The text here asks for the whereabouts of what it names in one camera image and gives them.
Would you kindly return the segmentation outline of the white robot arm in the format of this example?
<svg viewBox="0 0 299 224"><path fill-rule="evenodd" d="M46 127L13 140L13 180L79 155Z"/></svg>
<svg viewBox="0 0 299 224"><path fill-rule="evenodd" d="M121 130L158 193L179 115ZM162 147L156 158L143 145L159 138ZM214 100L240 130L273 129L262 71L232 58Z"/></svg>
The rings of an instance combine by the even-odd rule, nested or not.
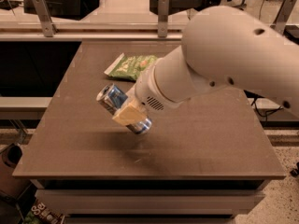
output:
<svg viewBox="0 0 299 224"><path fill-rule="evenodd" d="M298 116L299 46L236 8L206 8L189 21L181 45L141 73L113 119L127 126L227 86Z"/></svg>

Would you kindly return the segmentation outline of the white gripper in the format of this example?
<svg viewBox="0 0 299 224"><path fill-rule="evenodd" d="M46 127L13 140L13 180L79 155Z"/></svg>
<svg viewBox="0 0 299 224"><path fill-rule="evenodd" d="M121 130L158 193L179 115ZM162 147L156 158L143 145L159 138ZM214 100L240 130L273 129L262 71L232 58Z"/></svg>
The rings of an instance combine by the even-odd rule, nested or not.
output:
<svg viewBox="0 0 299 224"><path fill-rule="evenodd" d="M149 112L165 112L181 105L181 102L176 103L166 98L157 85L155 68L160 61L161 59L158 59L155 64L141 72L135 85L126 92L129 99L113 115L114 121L122 126L128 126L146 119L146 109Z"/></svg>

